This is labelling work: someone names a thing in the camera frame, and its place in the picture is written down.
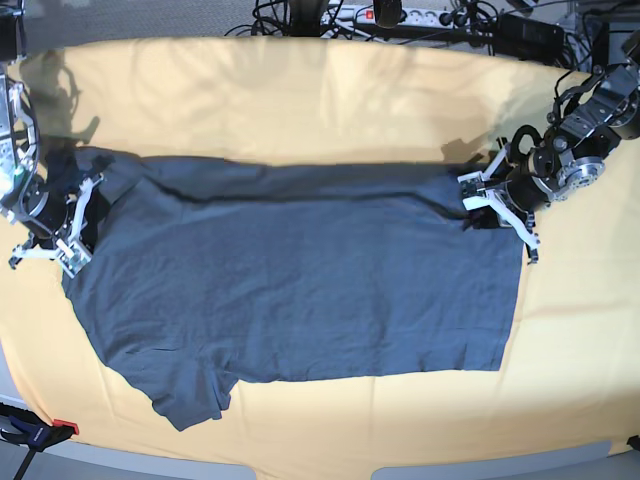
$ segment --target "yellow tablecloth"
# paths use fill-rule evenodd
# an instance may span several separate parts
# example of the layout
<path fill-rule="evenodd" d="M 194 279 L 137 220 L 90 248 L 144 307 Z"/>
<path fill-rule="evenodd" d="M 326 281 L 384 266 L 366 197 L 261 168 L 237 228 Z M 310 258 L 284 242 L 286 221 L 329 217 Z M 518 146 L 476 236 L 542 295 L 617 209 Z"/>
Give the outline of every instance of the yellow tablecloth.
<path fill-rule="evenodd" d="M 144 40 L 50 52 L 20 65 L 49 135 L 142 155 L 272 164 L 463 162 L 523 123 L 544 128 L 558 70 L 424 48 L 314 40 Z M 0 222 L 0 339 L 45 419 L 80 441 L 252 467 L 261 480 L 365 480 L 640 432 L 640 141 L 539 215 L 500 372 L 253 385 L 178 433 L 98 361 L 56 265 L 6 265 L 24 239 Z M 491 312 L 469 311 L 469 315 Z"/>

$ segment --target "t-shirt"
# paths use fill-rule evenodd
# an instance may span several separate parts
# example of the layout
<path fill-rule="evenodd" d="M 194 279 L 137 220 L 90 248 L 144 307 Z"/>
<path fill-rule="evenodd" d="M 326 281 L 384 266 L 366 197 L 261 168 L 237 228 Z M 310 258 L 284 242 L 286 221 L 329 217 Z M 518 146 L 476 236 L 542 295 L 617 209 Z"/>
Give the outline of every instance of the t-shirt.
<path fill-rule="evenodd" d="M 109 208 L 63 286 L 100 360 L 178 430 L 221 418 L 238 380 L 500 368 L 522 243 L 464 228 L 450 166 L 75 152 L 96 158 Z"/>

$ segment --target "black cable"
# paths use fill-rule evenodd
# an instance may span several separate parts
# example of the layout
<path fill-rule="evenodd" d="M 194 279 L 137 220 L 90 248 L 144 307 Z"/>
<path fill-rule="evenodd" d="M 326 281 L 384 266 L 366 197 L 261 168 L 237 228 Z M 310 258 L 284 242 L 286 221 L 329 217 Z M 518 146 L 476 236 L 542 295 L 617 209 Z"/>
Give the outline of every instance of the black cable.
<path fill-rule="evenodd" d="M 373 4 L 367 5 L 366 7 L 362 7 L 360 10 L 358 10 L 356 12 L 356 16 L 354 17 L 354 20 L 358 19 L 358 17 L 360 16 L 360 12 L 364 12 L 365 10 L 370 9 L 370 8 L 373 8 Z"/>
<path fill-rule="evenodd" d="M 560 93 L 558 91 L 558 89 L 560 88 L 560 83 L 562 83 L 562 80 L 564 80 L 565 78 L 567 78 L 569 75 L 571 75 L 572 73 L 574 73 L 578 67 L 580 67 L 580 65 L 582 65 L 584 62 L 586 62 L 587 60 L 589 60 L 589 58 L 591 58 L 591 55 L 593 54 L 593 49 L 589 52 L 589 54 L 584 57 L 582 59 L 581 62 L 579 62 L 575 68 L 572 68 L 571 70 L 568 70 L 567 72 L 565 72 L 560 78 L 558 78 L 558 81 L 556 82 L 555 87 L 553 87 L 553 92 L 555 94 L 555 99 L 558 100 L 558 98 L 560 97 Z"/>
<path fill-rule="evenodd" d="M 236 30 L 238 30 L 239 28 L 251 28 L 252 26 L 249 24 L 245 24 L 245 25 L 238 25 L 237 27 L 233 27 L 231 30 L 228 30 L 227 33 L 224 34 L 225 37 L 231 35 L 233 32 L 235 32 Z"/>
<path fill-rule="evenodd" d="M 483 33 L 490 32 L 494 25 L 493 17 L 491 16 L 491 14 L 480 7 L 476 7 L 476 17 L 477 17 L 477 14 L 480 14 L 480 16 L 484 17 L 484 19 L 486 20 L 486 28 L 482 28 L 478 30 Z"/>
<path fill-rule="evenodd" d="M 493 5 L 491 5 L 489 2 L 485 2 L 484 0 L 476 0 L 476 4 L 478 4 L 478 5 L 486 5 L 491 10 L 493 10 L 494 16 L 496 18 L 500 16 L 500 12 L 498 12 L 498 9 L 496 7 L 494 7 Z"/>
<path fill-rule="evenodd" d="M 255 7 L 251 12 L 253 18 L 255 18 L 255 22 L 253 24 L 253 30 L 251 31 L 252 35 L 257 35 L 260 32 L 262 35 L 273 35 L 276 32 L 280 32 L 283 36 L 288 34 L 288 25 L 280 21 L 280 18 L 272 19 L 263 15 L 260 11 L 264 8 L 272 8 L 275 10 L 275 7 L 280 4 L 286 4 L 288 0 L 273 0 L 264 4 L 260 4 L 260 0 L 256 0 Z M 265 23 L 268 23 L 274 27 L 276 30 L 271 31 L 265 28 Z"/>
<path fill-rule="evenodd" d="M 291 16 L 289 16 L 289 20 L 287 20 L 288 15 L 289 15 L 289 2 L 286 1 L 284 2 L 284 7 L 283 7 L 283 17 L 284 17 L 284 24 L 287 27 L 287 31 L 289 31 L 289 29 L 291 28 Z"/>
<path fill-rule="evenodd" d="M 576 52 L 573 50 L 571 44 L 567 42 L 562 51 L 569 54 L 569 68 L 575 70 L 578 66 L 578 57 L 576 57 Z"/>
<path fill-rule="evenodd" d="M 553 0 L 553 1 L 550 1 L 550 2 L 545 2 L 545 3 L 540 3 L 538 5 L 534 5 L 533 7 L 515 8 L 513 10 L 508 10 L 506 12 L 501 12 L 499 15 L 496 15 L 496 16 L 492 17 L 492 19 L 493 20 L 497 20 L 498 18 L 502 17 L 503 15 L 508 15 L 510 13 L 526 12 L 526 11 L 530 11 L 530 10 L 535 9 L 535 8 L 542 8 L 542 7 L 548 7 L 550 5 L 559 5 L 561 3 L 572 3 L 572 2 L 573 2 L 573 0 Z M 599 4 L 601 2 L 602 2 L 602 0 L 591 0 L 591 1 L 584 1 L 584 2 L 582 2 L 582 4 L 583 5 L 594 5 L 594 4 Z M 475 23 L 481 23 L 481 21 L 480 22 L 473 22 L 470 25 L 465 25 L 463 27 L 458 27 L 458 28 L 454 28 L 454 29 L 451 29 L 451 30 L 443 30 L 442 32 L 436 32 L 436 33 L 431 33 L 429 35 L 424 35 L 422 37 L 411 38 L 409 40 L 405 40 L 404 42 L 400 42 L 397 45 L 408 45 L 409 43 L 419 42 L 419 41 L 422 41 L 422 40 L 428 40 L 430 38 L 437 37 L 438 35 L 449 34 L 451 32 L 455 32 L 455 31 L 458 31 L 458 30 L 466 30 L 467 28 L 473 26 Z"/>
<path fill-rule="evenodd" d="M 273 13 L 273 18 L 276 22 L 280 22 L 280 17 L 278 16 L 278 10 L 276 10 L 276 6 L 274 4 L 271 5 L 271 13 Z"/>
<path fill-rule="evenodd" d="M 245 28 L 244 30 L 240 30 L 238 33 L 236 33 L 236 37 L 241 37 L 245 33 L 251 33 L 252 30 L 253 30 L 253 27 L 249 27 L 249 28 Z"/>
<path fill-rule="evenodd" d="M 589 49 L 589 47 L 588 47 L 587 45 L 585 45 L 585 44 L 584 44 L 584 42 L 582 41 L 582 39 L 581 39 L 580 37 L 578 37 L 575 33 L 573 33 L 573 32 L 567 32 L 567 33 L 566 33 L 566 35 L 567 35 L 567 37 L 573 38 L 573 39 L 576 41 L 576 43 L 579 43 L 579 44 L 580 44 L 580 46 L 581 46 L 582 48 L 584 48 L 585 52 L 588 52 L 588 51 L 590 50 L 590 49 Z"/>
<path fill-rule="evenodd" d="M 326 31 L 331 30 L 331 28 L 336 24 L 336 20 L 338 19 L 338 14 L 340 13 L 340 9 L 342 8 L 342 5 L 344 5 L 344 0 L 340 0 L 340 3 L 336 8 L 335 13 L 333 14 L 333 17 L 329 19 L 329 25 L 327 26 Z"/>
<path fill-rule="evenodd" d="M 591 41 L 591 36 L 589 35 L 589 30 L 587 29 L 587 17 L 588 16 L 594 16 L 594 17 L 600 17 L 602 15 L 609 15 L 613 12 L 615 12 L 616 10 L 618 10 L 619 8 L 623 8 L 623 7 L 628 7 L 631 5 L 636 5 L 638 3 L 638 0 L 624 0 L 623 2 L 620 2 L 616 5 L 614 5 L 611 8 L 608 8 L 606 10 L 600 10 L 598 8 L 592 8 L 590 10 L 587 10 L 586 12 L 584 12 L 584 14 L 582 14 L 582 30 L 584 32 L 584 36 L 587 39 L 587 43 L 589 44 L 589 48 L 593 48 L 593 42 Z"/>
<path fill-rule="evenodd" d="M 36 456 L 36 451 L 33 449 L 29 449 L 27 450 L 27 454 L 24 457 L 24 460 L 22 460 L 22 463 L 20 464 L 20 468 L 18 468 L 18 471 L 16 472 L 16 475 L 13 477 L 13 480 L 22 480 L 24 478 L 25 473 L 27 473 L 27 469 L 29 468 L 29 465 L 31 465 L 31 462 L 33 461 L 33 457 Z"/>

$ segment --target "cable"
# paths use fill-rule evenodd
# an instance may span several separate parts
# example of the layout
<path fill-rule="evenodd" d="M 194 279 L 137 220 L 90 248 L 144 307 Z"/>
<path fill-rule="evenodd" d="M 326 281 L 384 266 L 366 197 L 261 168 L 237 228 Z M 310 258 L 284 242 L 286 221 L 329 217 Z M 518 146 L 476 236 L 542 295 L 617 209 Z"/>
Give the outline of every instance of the cable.
<path fill-rule="evenodd" d="M 340 28 L 344 30 L 347 30 L 348 32 L 351 32 L 352 36 L 353 34 L 356 34 L 361 37 L 366 37 L 365 42 L 375 41 L 379 43 L 387 43 L 385 40 L 382 40 L 381 38 L 377 38 L 375 35 L 370 35 L 367 32 L 363 32 L 362 30 L 358 30 L 357 28 L 354 28 L 351 25 L 342 22 L 341 20 L 336 20 L 336 25 L 338 25 Z"/>
<path fill-rule="evenodd" d="M 276 5 L 274 3 L 271 4 L 271 12 L 273 13 L 273 18 L 276 22 L 280 22 L 280 17 L 278 17 L 278 10 L 276 10 Z"/>
<path fill-rule="evenodd" d="M 336 24 L 336 20 L 338 19 L 338 14 L 340 13 L 340 9 L 342 8 L 342 5 L 344 5 L 344 0 L 340 0 L 340 3 L 336 8 L 335 13 L 333 14 L 333 17 L 329 19 L 329 25 L 327 26 L 327 30 L 331 30 L 331 27 Z"/>
<path fill-rule="evenodd" d="M 600 17 L 602 15 L 609 15 L 610 13 L 615 12 L 619 8 L 636 5 L 637 3 L 638 3 L 638 0 L 624 0 L 623 2 L 620 2 L 614 5 L 613 7 L 608 8 L 607 10 L 592 8 L 584 12 L 584 14 L 582 15 L 582 30 L 584 32 L 585 38 L 587 39 L 587 43 L 589 44 L 589 47 L 593 48 L 593 42 L 591 41 L 591 36 L 589 35 L 589 30 L 587 29 L 587 16 L 592 15 L 594 17 Z"/>
<path fill-rule="evenodd" d="M 576 57 L 576 52 L 571 47 L 571 44 L 567 42 L 562 51 L 569 54 L 569 66 L 571 69 L 575 69 L 578 66 L 578 57 Z"/>
<path fill-rule="evenodd" d="M 280 4 L 284 4 L 285 10 L 288 12 L 287 3 L 288 0 L 273 0 L 261 5 L 260 0 L 256 0 L 255 7 L 251 12 L 251 15 L 255 19 L 251 30 L 251 35 L 256 36 L 258 35 L 258 33 L 261 33 L 262 35 L 274 35 L 275 33 L 280 32 L 282 36 L 288 36 L 290 21 L 287 22 L 286 13 L 284 22 L 280 21 L 277 13 L 275 13 L 275 18 L 265 16 L 261 13 L 261 10 L 264 8 L 271 8 L 273 12 L 277 12 L 276 6 Z M 267 30 L 265 28 L 265 23 L 275 27 L 275 30 Z"/>
<path fill-rule="evenodd" d="M 227 33 L 224 34 L 224 36 L 228 37 L 229 35 L 231 35 L 233 32 L 235 32 L 239 28 L 251 28 L 251 27 L 252 27 L 252 25 L 249 25 L 249 24 L 238 25 L 237 27 L 233 27 L 231 30 L 228 30 Z"/>
<path fill-rule="evenodd" d="M 498 18 L 500 16 L 500 12 L 498 12 L 498 9 L 496 7 L 494 7 L 493 5 L 491 5 L 489 2 L 485 2 L 484 0 L 476 0 L 476 4 L 479 5 L 486 5 L 487 7 L 489 7 L 491 10 L 493 10 L 494 16 L 496 18 Z"/>
<path fill-rule="evenodd" d="M 358 19 L 358 17 L 360 16 L 360 12 L 364 12 L 365 10 L 368 10 L 368 9 L 370 9 L 370 8 L 373 8 L 373 4 L 371 4 L 371 5 L 367 5 L 366 7 L 362 7 L 360 10 L 358 10 L 358 11 L 356 12 L 355 19 L 356 19 L 356 20 Z"/>
<path fill-rule="evenodd" d="M 582 2 L 582 4 L 583 5 L 594 5 L 594 4 L 601 3 L 601 1 L 602 0 L 591 0 L 591 1 Z M 518 13 L 518 12 L 530 11 L 530 10 L 535 9 L 535 8 L 542 8 L 542 7 L 548 7 L 550 5 L 558 5 L 558 4 L 561 4 L 561 3 L 572 3 L 572 2 L 573 2 L 573 0 L 553 0 L 551 2 L 540 3 L 540 4 L 535 5 L 533 7 L 515 8 L 513 10 L 508 10 L 506 12 L 501 12 L 499 15 L 496 15 L 496 16 L 492 17 L 492 19 L 493 20 L 497 20 L 498 18 L 502 17 L 503 15 L 508 15 L 510 13 Z M 419 42 L 419 41 L 428 40 L 430 38 L 437 37 L 438 35 L 442 35 L 443 33 L 451 33 L 451 32 L 455 32 L 455 31 L 466 30 L 467 28 L 472 27 L 473 25 L 479 24 L 481 22 L 482 21 L 473 22 L 472 24 L 465 25 L 464 27 L 454 28 L 452 30 L 444 30 L 442 32 L 436 32 L 436 33 L 432 33 L 432 34 L 429 34 L 429 35 L 424 35 L 422 37 L 411 38 L 409 40 L 405 40 L 404 42 L 400 42 L 397 45 L 408 45 L 408 44 L 413 43 L 413 42 Z"/>
<path fill-rule="evenodd" d="M 252 30 L 253 30 L 253 27 L 249 27 L 249 28 L 245 28 L 244 30 L 240 30 L 238 33 L 236 33 L 236 37 L 241 37 L 245 33 L 251 33 Z"/>
<path fill-rule="evenodd" d="M 587 53 L 589 52 L 589 47 L 586 46 L 584 44 L 584 42 L 582 41 L 582 39 L 580 37 L 578 37 L 575 33 L 567 32 L 566 35 L 567 35 L 567 37 L 573 38 L 576 41 L 577 44 L 579 44 L 582 48 L 584 48 L 585 52 L 587 52 Z"/>
<path fill-rule="evenodd" d="M 572 68 L 571 70 L 568 70 L 567 72 L 565 72 L 565 73 L 564 73 L 564 74 L 563 74 L 563 75 L 558 79 L 558 81 L 556 82 L 555 87 L 553 87 L 553 92 L 555 93 L 555 99 L 556 99 L 556 100 L 558 100 L 558 98 L 560 97 L 560 93 L 558 92 L 558 89 L 560 88 L 560 83 L 562 83 L 562 80 L 564 80 L 564 79 L 565 79 L 565 78 L 567 78 L 569 75 L 571 75 L 572 73 L 574 73 L 574 72 L 578 69 L 578 67 L 580 67 L 580 65 L 582 65 L 584 62 L 586 62 L 587 60 L 589 60 L 589 59 L 591 58 L 591 55 L 592 55 L 592 54 L 593 54 L 593 50 L 591 50 L 591 51 L 589 52 L 589 54 L 588 54 L 586 57 L 584 57 L 580 63 L 578 63 L 578 64 L 576 65 L 576 67 L 575 67 L 575 68 Z"/>
<path fill-rule="evenodd" d="M 289 2 L 286 1 L 284 2 L 284 7 L 283 7 L 283 14 L 282 16 L 284 17 L 284 24 L 287 27 L 287 31 L 289 31 L 291 29 L 291 16 L 289 16 L 289 20 L 287 20 L 287 16 L 289 15 Z"/>

